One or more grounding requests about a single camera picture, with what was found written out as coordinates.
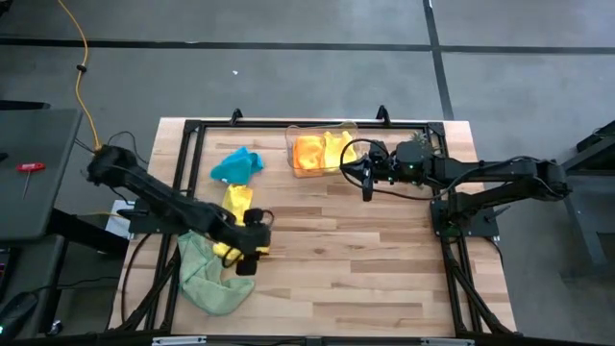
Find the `gray concrete floor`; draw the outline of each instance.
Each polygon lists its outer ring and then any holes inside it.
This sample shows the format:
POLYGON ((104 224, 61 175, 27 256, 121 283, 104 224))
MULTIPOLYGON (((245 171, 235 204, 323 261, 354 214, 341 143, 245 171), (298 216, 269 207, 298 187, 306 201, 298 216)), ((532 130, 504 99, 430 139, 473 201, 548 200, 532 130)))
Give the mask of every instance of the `gray concrete floor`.
MULTIPOLYGON (((421 0, 66 0, 90 38, 234 42, 429 44, 421 0)), ((442 44, 615 46, 610 0, 432 0, 442 44)), ((0 36, 77 38, 55 1, 15 0, 0 36)), ((162 116, 443 119, 431 53, 110 49, 91 51, 83 96, 102 138, 129 130, 150 154, 162 116)), ((77 108, 79 48, 0 46, 0 98, 77 108)), ((479 156, 565 159, 613 119, 615 56, 444 54, 455 119, 469 120, 479 156)), ((84 122, 79 137, 90 142, 84 122)), ((129 145, 127 138, 123 142, 129 145)), ((58 205, 107 210, 108 190, 85 182, 75 149, 58 205)), ((520 332, 612 344, 615 284, 565 284, 578 244, 562 204, 515 203, 499 221, 504 271, 520 332)), ((87 254, 69 257, 76 264, 87 254)), ((101 260, 91 266, 117 267, 101 260)), ((66 333, 102 330, 112 288, 67 294, 66 333), (84 317, 84 305, 94 312, 84 317)))

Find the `yellow cloth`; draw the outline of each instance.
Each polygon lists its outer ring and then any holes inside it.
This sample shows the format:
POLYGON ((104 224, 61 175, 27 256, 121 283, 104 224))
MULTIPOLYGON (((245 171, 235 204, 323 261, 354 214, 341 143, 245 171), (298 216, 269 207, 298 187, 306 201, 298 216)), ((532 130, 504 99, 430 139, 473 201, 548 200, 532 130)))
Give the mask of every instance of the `yellow cloth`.
POLYGON ((295 168, 322 168, 325 143, 320 136, 299 136, 293 147, 293 162, 295 168))
POLYGON ((236 224, 243 226, 243 213, 250 208, 253 190, 246 185, 229 185, 224 194, 222 208, 230 210, 237 218, 236 224))
MULTIPOLYGON (((344 131, 342 136, 334 136, 329 131, 323 134, 325 138, 325 155, 323 156, 323 168, 328 172, 335 172, 339 168, 339 157, 342 155, 342 149, 353 140, 348 131, 344 131)), ((353 146, 349 146, 344 153, 344 163, 352 162, 357 159, 357 153, 353 146)))

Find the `yellow cable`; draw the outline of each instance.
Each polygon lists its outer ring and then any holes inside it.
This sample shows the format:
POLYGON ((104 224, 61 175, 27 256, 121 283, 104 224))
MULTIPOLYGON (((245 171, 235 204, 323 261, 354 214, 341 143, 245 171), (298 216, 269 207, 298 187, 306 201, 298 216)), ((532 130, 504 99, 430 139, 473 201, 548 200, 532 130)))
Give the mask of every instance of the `yellow cable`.
POLYGON ((90 215, 106 215, 106 216, 121 217, 123 219, 127 219, 126 217, 124 217, 124 216, 122 216, 120 214, 116 214, 114 212, 106 212, 106 211, 99 211, 99 212, 91 212, 91 213, 87 213, 87 214, 80 214, 79 216, 90 216, 90 215))
MULTIPOLYGON (((84 35, 84 31, 81 30, 81 26, 79 25, 79 22, 77 22, 77 19, 75 19, 75 16, 73 16, 73 13, 70 12, 70 10, 66 7, 63 1, 58 0, 58 3, 64 9, 66 14, 68 14, 70 19, 73 21, 73 24, 75 24, 75 27, 77 27, 77 30, 79 31, 79 35, 81 35, 81 40, 84 42, 84 48, 86 49, 84 52, 84 60, 81 62, 81 66, 86 67, 87 55, 89 53, 89 49, 87 48, 87 40, 86 40, 86 36, 84 35)), ((96 132, 96 127, 94 126, 94 119, 92 118, 92 115, 87 110, 84 100, 82 100, 81 98, 80 88, 81 88, 81 79, 82 79, 83 74, 84 74, 84 71, 79 70, 79 74, 77 75, 77 83, 75 84, 75 95, 77 96, 77 101, 79 101, 81 108, 84 110, 84 113, 87 115, 87 120, 89 121, 89 127, 92 130, 92 134, 94 136, 94 151, 98 151, 100 150, 100 148, 102 148, 102 145, 100 144, 100 141, 98 140, 98 133, 96 132)))

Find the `clear plastic container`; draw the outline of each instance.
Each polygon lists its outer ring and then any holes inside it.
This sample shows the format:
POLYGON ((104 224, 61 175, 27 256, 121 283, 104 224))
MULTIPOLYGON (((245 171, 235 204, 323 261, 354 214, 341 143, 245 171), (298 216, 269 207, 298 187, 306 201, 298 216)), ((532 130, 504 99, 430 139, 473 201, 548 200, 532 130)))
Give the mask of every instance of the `clear plastic container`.
MULTIPOLYGON (((295 176, 320 177, 339 173, 341 149, 348 143, 348 139, 358 138, 358 127, 352 121, 308 128, 293 125, 286 129, 285 137, 288 165, 295 176)), ((360 158, 361 148, 359 143, 351 144, 346 151, 345 161, 360 158)))

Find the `black table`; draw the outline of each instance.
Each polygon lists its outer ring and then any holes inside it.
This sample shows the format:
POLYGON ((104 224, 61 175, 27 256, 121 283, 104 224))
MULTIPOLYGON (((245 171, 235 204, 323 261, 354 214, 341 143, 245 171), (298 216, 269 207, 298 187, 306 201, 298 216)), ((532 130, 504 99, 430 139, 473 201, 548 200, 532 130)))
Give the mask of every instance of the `black table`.
POLYGON ((0 111, 0 152, 9 154, 0 161, 0 246, 20 250, 0 304, 51 285, 37 294, 37 309, 19 337, 47 332, 53 322, 68 241, 121 256, 128 246, 128 240, 54 208, 81 118, 74 110, 0 111), (32 173, 23 198, 27 174, 16 166, 28 162, 43 162, 46 168, 32 173))

